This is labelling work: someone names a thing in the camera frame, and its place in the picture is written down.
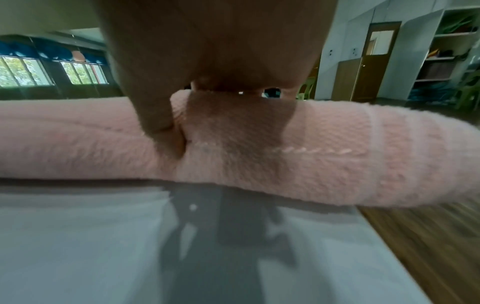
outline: rolled towel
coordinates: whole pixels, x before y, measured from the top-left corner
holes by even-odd
[[[0,177],[214,183],[333,205],[414,206],[480,193],[480,131],[429,112],[179,91],[169,158],[127,98],[0,104]]]

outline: chair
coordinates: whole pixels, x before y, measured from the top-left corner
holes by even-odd
[[[457,110],[476,110],[480,101],[480,70],[470,73],[456,91]]]
[[[310,99],[310,92],[312,91],[314,84],[315,84],[315,77],[307,78],[305,83],[298,90],[298,93],[296,94],[296,98],[298,100]]]

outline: shelf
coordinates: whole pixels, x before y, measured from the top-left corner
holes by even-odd
[[[425,59],[425,61],[443,61],[443,60],[453,60],[455,57],[430,57]]]
[[[448,81],[450,78],[439,78],[439,79],[417,79],[415,82],[429,82],[429,81]]]
[[[475,35],[476,33],[477,33],[477,32],[452,33],[452,34],[436,34],[434,37],[435,37],[435,38],[441,38],[441,37],[470,36],[470,35]]]

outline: door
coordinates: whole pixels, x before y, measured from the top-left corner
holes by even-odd
[[[363,47],[353,101],[368,102],[377,97],[401,22],[371,24]]]

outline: wooden floor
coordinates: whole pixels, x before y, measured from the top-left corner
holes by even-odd
[[[479,113],[419,107],[479,125]],[[480,198],[361,212],[434,304],[480,303]]]

